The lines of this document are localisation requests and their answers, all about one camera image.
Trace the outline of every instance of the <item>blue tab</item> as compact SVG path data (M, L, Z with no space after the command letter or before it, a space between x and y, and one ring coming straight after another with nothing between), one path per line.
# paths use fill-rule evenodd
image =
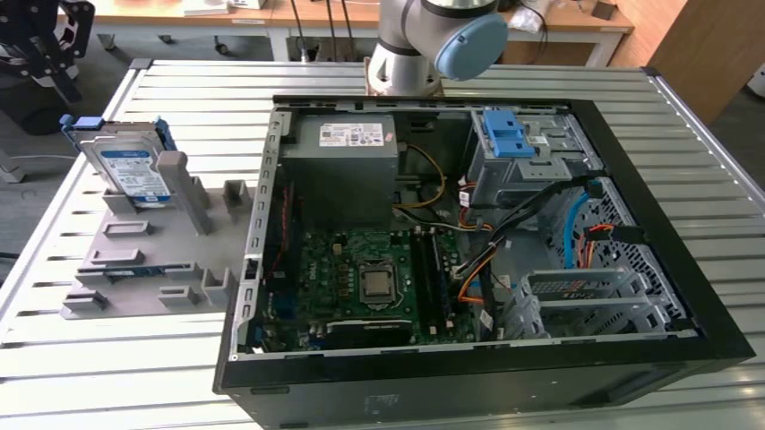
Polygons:
M80 119L76 120L74 123L74 130L100 130L100 127L104 125L105 121L104 118L100 116L80 116Z
M165 151L177 151L176 141L172 139L172 134L169 134L169 125L158 116L153 120L153 129L156 130L158 140L162 142Z
M497 158L531 158L536 155L525 143L523 124L508 110L487 110L483 121L488 139L493 143L493 156Z

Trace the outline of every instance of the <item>metal table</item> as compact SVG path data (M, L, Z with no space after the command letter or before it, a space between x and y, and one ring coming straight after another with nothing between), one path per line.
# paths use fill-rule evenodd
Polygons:
M361 76L359 64L154 61L128 71L104 117L161 115L202 183L242 177L253 185L270 96L360 94ZM667 85L636 70L503 66L444 88L459 96L596 101L759 356L620 408L483 417L432 428L762 428L765 198ZM0 288L0 426L256 428L210 392L222 314L58 316L105 209L102 188L80 157Z

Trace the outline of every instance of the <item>floor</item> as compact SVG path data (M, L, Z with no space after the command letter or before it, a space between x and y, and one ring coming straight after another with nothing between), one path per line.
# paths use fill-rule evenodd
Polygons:
M268 41L262 38L221 38L233 56L232 60L270 60ZM153 36L117 37L117 49L105 52L97 40L90 40L86 57L80 61L80 81L92 82L81 88L84 101L74 106L76 115L100 115L113 91L117 89L126 66L133 58L221 60L213 50L210 38L176 39L165 45ZM711 131L738 159L759 185L765 185L765 101L742 91ZM74 155L68 141L58 135L26 136L0 113L0 149L7 155ZM27 176L22 184L0 181L0 252L19 253L50 198L58 188L72 161L69 159L18 159ZM0 281L11 267L11 261L0 259Z

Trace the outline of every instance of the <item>ventilation grille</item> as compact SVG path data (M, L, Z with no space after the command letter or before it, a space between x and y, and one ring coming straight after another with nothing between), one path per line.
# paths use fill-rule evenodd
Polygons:
M598 224L612 224L614 226L634 225L630 219L624 219L623 213L626 209L616 207L612 196L616 195L612 185L607 179L602 180L604 196L599 201L590 201L579 211L576 221L574 222L574 240L571 246L574 249L574 262L576 264L576 244L579 235L584 227L591 227ZM557 258L560 267L563 267L563 225L567 208L578 199L580 191L575 190L567 195L557 197L549 202L547 207L556 208L555 218L549 218L551 212L544 212L548 215L547 219L551 220L551 239L553 254ZM682 318L684 313L676 304L674 295L671 294L671 287L662 274L656 272L658 264L650 248L644 245L628 245L620 242L596 242L595 253L592 254L592 268L616 268L623 267L631 269L638 273L643 273L647 277L648 285L644 292L648 296L664 296L668 305L664 306L668 317L671 319Z

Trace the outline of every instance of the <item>yellow wire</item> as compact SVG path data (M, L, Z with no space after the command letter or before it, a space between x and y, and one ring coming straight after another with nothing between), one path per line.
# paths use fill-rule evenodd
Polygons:
M439 193L435 194L435 197L432 197L425 202L400 203L400 204L395 204L393 207L395 208L403 208L403 209L423 208L423 207L428 206L429 204L435 203L439 200L440 196L443 195L443 191L445 190L445 176L443 175L443 170L440 170L439 163L435 162L435 160L432 159L432 157L429 157L429 155L424 152L424 150L421 148L419 148L417 146L412 145L411 143L407 143L405 146L409 147L416 152L419 152L421 154L421 156L425 159L428 159L432 167L439 171L440 189L439 189Z
M473 280L475 275L477 275L477 272L483 269L483 266L485 266L488 264L488 262L491 261L491 259L493 258L493 256L496 255L496 251L493 251L491 253L491 255L488 255L488 257L483 260L483 262L480 263L480 265L475 268L473 272L469 274L469 276L467 277L467 279L464 280L463 284L461 284L461 288L459 290L459 295L456 296L456 299L460 302L473 302L473 303L483 303L483 299L477 298L477 297L467 297L464 294L467 294L467 288L469 286L469 281Z

